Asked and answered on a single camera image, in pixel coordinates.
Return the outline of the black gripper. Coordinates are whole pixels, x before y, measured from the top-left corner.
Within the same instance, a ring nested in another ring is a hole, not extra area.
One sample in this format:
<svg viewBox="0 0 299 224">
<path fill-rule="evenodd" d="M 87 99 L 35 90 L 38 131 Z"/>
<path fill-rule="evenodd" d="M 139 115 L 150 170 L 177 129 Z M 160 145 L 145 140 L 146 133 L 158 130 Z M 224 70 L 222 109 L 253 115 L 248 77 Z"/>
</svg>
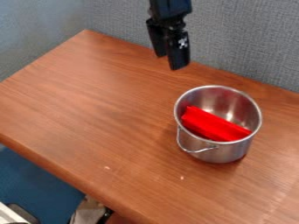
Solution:
<svg viewBox="0 0 299 224">
<path fill-rule="evenodd" d="M 162 57 L 166 52 L 169 67 L 177 70 L 190 61 L 189 36 L 184 29 L 173 29 L 192 12 L 192 0 L 149 0 L 149 18 L 145 20 L 154 55 Z M 164 33 L 161 27 L 169 27 Z"/>
</svg>

